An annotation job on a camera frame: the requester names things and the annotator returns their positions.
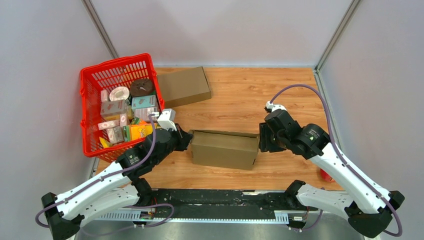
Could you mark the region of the brown cardboard box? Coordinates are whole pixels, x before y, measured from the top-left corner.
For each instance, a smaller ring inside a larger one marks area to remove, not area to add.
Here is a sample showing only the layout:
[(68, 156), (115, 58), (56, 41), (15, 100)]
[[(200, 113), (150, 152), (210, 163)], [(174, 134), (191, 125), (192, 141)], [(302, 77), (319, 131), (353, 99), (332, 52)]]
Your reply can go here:
[(212, 98), (212, 91), (202, 66), (157, 76), (164, 106), (168, 109)]

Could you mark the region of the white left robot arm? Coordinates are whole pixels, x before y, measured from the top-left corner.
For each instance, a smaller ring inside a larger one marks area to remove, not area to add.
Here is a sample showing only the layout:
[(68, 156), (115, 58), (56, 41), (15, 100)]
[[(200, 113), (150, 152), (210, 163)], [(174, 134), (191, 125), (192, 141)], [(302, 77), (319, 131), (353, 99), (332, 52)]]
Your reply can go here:
[(177, 124), (155, 129), (142, 142), (125, 150), (98, 175), (61, 194), (41, 198), (42, 214), (55, 240), (66, 240), (97, 217), (119, 208), (155, 208), (152, 189), (142, 177), (169, 154), (188, 149), (193, 135)]

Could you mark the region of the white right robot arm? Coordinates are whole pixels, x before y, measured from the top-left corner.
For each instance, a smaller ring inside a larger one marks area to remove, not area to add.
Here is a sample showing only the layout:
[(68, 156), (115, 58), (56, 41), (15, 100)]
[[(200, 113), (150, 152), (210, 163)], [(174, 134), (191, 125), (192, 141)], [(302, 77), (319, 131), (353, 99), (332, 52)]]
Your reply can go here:
[(385, 232), (405, 197), (388, 191), (367, 177), (333, 145), (329, 134), (319, 125), (301, 127), (285, 108), (268, 110), (259, 125), (261, 152), (291, 151), (317, 165), (345, 190), (330, 192), (294, 180), (286, 189), (285, 203), (293, 209), (301, 206), (330, 212), (348, 221), (361, 235), (375, 238)]

